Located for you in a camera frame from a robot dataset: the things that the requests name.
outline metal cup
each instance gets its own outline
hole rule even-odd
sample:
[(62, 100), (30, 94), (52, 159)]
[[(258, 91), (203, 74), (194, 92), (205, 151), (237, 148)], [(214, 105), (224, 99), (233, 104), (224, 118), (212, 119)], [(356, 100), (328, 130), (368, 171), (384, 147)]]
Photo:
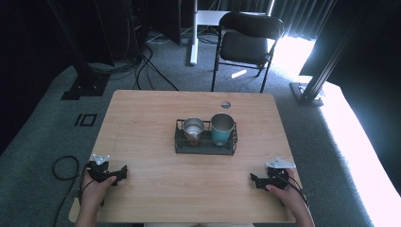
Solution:
[(226, 113), (217, 113), (212, 117), (212, 139), (217, 146), (223, 146), (234, 129), (233, 118)]
[(203, 129), (203, 121), (196, 117), (190, 117), (183, 122), (183, 135), (188, 139), (189, 146), (196, 146), (198, 144)]

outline table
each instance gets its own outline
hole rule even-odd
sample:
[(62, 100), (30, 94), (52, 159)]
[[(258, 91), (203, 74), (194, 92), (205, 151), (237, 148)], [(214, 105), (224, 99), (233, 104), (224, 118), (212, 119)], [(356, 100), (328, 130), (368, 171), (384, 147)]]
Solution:
[[(221, 103), (231, 103), (229, 109)], [(176, 119), (230, 114), (238, 142), (234, 155), (180, 154)], [(270, 94), (116, 91), (93, 153), (111, 155), (109, 170), (128, 166), (128, 178), (111, 187), (100, 222), (293, 222), (280, 201), (256, 189), (250, 173), (267, 177), (265, 163), (293, 162)], [(78, 216), (78, 200), (69, 218)]]
[[(267, 15), (271, 14), (271, 9), (274, 4), (273, 1), (269, 1)], [(194, 25), (193, 25), (193, 36), (192, 36), (192, 47), (191, 47), (191, 65), (196, 65), (198, 62), (198, 26), (218, 26), (218, 22), (221, 17), (224, 16), (228, 11), (217, 11), (217, 10), (198, 10), (198, 0), (194, 0)]]

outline white desk leg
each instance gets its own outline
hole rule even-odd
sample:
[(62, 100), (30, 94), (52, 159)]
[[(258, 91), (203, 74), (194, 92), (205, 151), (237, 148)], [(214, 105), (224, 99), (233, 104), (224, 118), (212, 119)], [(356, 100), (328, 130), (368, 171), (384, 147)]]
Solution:
[(198, 0), (194, 0), (194, 26), (193, 26), (193, 37), (192, 37), (192, 49), (191, 49), (191, 65), (196, 65), (198, 60)]

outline black chair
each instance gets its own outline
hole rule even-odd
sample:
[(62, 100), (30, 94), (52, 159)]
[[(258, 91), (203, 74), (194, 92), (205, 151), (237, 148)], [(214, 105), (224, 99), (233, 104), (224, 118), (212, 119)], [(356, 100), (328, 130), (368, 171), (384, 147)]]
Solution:
[[(219, 64), (259, 69), (256, 77), (267, 64), (260, 89), (260, 93), (263, 93), (274, 48), (283, 33), (283, 22), (273, 17), (241, 12), (225, 14), (218, 23), (218, 46), (213, 70), (212, 92), (215, 91), (216, 72)], [(273, 42), (270, 49), (268, 42)]]

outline tray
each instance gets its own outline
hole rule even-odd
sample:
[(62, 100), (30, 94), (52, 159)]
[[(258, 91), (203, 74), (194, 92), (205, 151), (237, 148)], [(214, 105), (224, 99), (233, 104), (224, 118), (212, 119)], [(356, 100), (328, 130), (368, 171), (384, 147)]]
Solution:
[(216, 154), (216, 155), (234, 155), (236, 142), (238, 141), (236, 133), (236, 123), (234, 123), (233, 131), (228, 138), (228, 141), (223, 146), (217, 146), (212, 139), (212, 127), (210, 121), (203, 121), (204, 130), (201, 133), (200, 140), (188, 141), (183, 135), (183, 122), (185, 120), (178, 119), (175, 130), (175, 150), (176, 153), (189, 154)]

